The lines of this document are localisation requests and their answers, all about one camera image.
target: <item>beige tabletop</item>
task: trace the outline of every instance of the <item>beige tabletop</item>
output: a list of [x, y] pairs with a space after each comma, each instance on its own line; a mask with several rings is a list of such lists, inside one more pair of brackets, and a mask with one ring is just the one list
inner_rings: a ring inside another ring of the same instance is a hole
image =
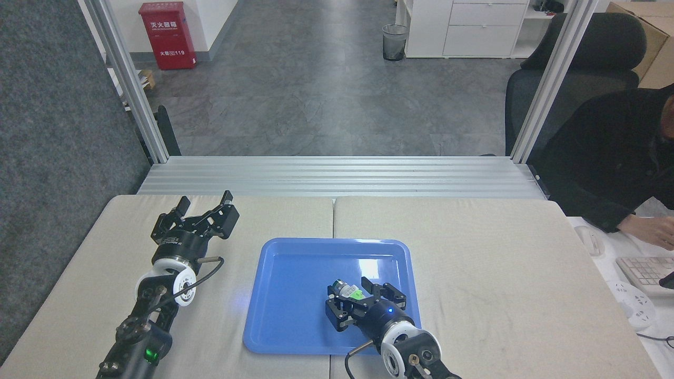
[[[660, 378], [553, 202], [339, 198], [334, 236], [409, 247], [422, 326], [463, 379]], [[387, 378], [376, 356], [350, 367]]]
[[[135, 282], [151, 267], [156, 218], [178, 199], [110, 202], [0, 378], [95, 377], [133, 306]], [[188, 215], [219, 200], [190, 199]], [[241, 218], [232, 237], [212, 239], [208, 250], [225, 265], [179, 311], [173, 348], [156, 378], [345, 378], [343, 357], [258, 355], [242, 343], [263, 244], [333, 236], [398, 239], [409, 247], [423, 327], [464, 379], [659, 377], [554, 203], [339, 198], [334, 213], [329, 198], [235, 197], [234, 204]], [[356, 356], [352, 370], [358, 379], [387, 378], [376, 356]]]
[[[0, 370], [2, 379], [95, 378], [131, 312], [136, 281], [152, 267], [150, 232], [179, 196], [117, 196], [107, 205]], [[188, 216], [220, 198], [190, 196]], [[275, 237], [332, 236], [329, 198], [234, 198], [241, 217], [227, 240], [213, 238], [208, 256], [225, 264], [179, 310], [173, 347], [155, 378], [327, 377], [329, 357], [254, 354], [243, 345], [260, 250]], [[204, 264], [200, 276], [214, 264]]]

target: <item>hand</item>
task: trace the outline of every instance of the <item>hand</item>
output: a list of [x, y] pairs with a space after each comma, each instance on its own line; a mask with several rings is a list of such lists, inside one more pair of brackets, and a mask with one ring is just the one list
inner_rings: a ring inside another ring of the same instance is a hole
[[618, 229], [631, 234], [643, 242], [674, 250], [674, 217], [637, 217], [633, 214], [625, 217]]

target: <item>trash can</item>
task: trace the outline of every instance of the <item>trash can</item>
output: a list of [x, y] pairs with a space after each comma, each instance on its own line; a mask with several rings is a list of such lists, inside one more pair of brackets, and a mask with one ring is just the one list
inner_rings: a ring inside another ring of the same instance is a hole
[[144, 3], [138, 14], [143, 17], [159, 69], [194, 68], [197, 58], [182, 1]]
[[407, 26], [389, 24], [382, 28], [384, 32], [384, 59], [399, 61], [405, 56], [405, 42], [409, 31]]

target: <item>cable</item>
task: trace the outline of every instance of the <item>cable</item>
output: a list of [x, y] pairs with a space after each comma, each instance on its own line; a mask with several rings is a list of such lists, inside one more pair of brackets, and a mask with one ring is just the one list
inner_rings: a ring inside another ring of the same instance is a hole
[[356, 379], [353, 377], [353, 374], [351, 374], [351, 370], [348, 368], [348, 359], [351, 358], [352, 356], [360, 353], [362, 350], [365, 350], [366, 348], [374, 345], [375, 341], [369, 340], [366, 343], [363, 343], [362, 345], [358, 346], [357, 348], [353, 349], [352, 351], [349, 351], [346, 354], [346, 357], [344, 357], [344, 367], [346, 368], [346, 373], [348, 374], [349, 379]]
[[189, 292], [189, 290], [191, 290], [194, 287], [196, 287], [196, 286], [202, 284], [203, 282], [207, 281], [211, 276], [213, 276], [213, 274], [218, 272], [218, 270], [220, 270], [220, 267], [222, 267], [222, 265], [224, 264], [224, 258], [223, 257], [211, 257], [211, 258], [198, 259], [197, 260], [198, 263], [209, 263], [209, 262], [215, 262], [216, 260], [220, 261], [220, 263], [218, 263], [218, 266], [216, 266], [213, 270], [211, 270], [211, 272], [206, 274], [203, 278], [199, 279], [198, 281], [196, 281], [191, 286], [184, 288], [182, 291], [175, 293], [173, 296], [170, 296], [170, 297], [166, 298], [164, 301], [160, 301], [151, 310], [147, 311], [147, 313], [145, 313], [143, 315], [143, 317], [141, 317], [141, 318], [148, 317], [152, 312], [154, 312], [157, 309], [163, 307], [164, 305], [174, 301], [178, 296], [182, 296], [182, 295], [186, 294], [187, 292]]
[[662, 339], [662, 338], [658, 338], [658, 337], [647, 336], [647, 335], [641, 334], [641, 333], [637, 333], [636, 335], [638, 335], [639, 337], [644, 337], [645, 339], [652, 339], [653, 341], [664, 341], [668, 344], [669, 347], [674, 349], [674, 345], [671, 344], [671, 341], [674, 341], [674, 336], [669, 336], [669, 337], [665, 337], [665, 338]]

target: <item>metal post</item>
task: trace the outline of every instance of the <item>metal post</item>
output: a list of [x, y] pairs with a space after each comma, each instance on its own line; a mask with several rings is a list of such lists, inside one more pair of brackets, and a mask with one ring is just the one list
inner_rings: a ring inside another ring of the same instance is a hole
[[571, 6], [512, 149], [510, 157], [513, 162], [525, 163], [529, 158], [598, 2], [599, 0], [576, 0]]
[[105, 51], [126, 94], [133, 117], [150, 152], [150, 158], [155, 163], [166, 163], [169, 154], [108, 0], [84, 0], [84, 3], [89, 9]]

